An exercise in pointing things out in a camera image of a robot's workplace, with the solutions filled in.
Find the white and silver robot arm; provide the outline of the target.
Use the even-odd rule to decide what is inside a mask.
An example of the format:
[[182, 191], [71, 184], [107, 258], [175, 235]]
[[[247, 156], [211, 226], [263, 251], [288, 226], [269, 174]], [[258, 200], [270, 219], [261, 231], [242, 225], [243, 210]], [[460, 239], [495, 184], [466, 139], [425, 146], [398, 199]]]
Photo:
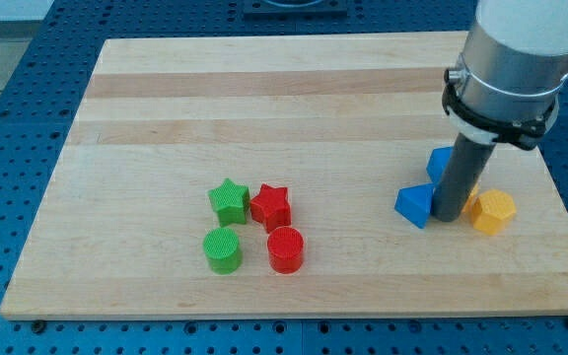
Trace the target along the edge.
[[480, 0], [442, 105], [481, 145], [533, 149], [555, 123], [568, 78], [568, 0]]

